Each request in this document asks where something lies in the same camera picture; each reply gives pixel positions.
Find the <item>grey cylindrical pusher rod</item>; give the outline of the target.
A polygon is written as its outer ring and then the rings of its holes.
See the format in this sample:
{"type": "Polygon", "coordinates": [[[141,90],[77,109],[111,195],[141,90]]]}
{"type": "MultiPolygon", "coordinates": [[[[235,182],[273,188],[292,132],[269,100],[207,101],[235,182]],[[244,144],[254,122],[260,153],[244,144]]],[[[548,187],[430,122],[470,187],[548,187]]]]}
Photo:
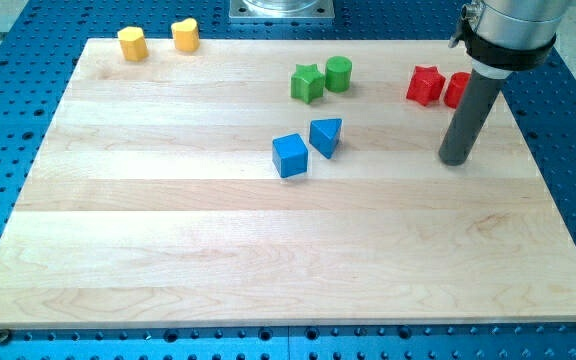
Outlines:
{"type": "Polygon", "coordinates": [[[504,79],[471,72],[438,151],[442,163],[458,166],[468,159],[504,83],[504,79]]]}

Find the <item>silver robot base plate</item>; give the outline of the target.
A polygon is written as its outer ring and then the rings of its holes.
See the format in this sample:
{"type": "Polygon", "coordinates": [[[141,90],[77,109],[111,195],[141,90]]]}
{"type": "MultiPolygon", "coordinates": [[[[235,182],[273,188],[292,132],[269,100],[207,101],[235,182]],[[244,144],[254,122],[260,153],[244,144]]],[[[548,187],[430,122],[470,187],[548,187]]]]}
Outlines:
{"type": "Polygon", "coordinates": [[[230,0],[231,20],[333,19],[333,0],[230,0]]]}

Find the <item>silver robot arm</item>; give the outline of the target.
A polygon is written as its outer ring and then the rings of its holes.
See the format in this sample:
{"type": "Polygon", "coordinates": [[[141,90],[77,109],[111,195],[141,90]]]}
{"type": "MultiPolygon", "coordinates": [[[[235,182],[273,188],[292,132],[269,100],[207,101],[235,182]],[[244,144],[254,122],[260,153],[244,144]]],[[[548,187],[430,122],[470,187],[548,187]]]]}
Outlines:
{"type": "Polygon", "coordinates": [[[507,78],[542,65],[570,0],[473,0],[462,6],[449,46],[463,43],[472,71],[438,155],[459,166],[469,157],[507,78]]]}

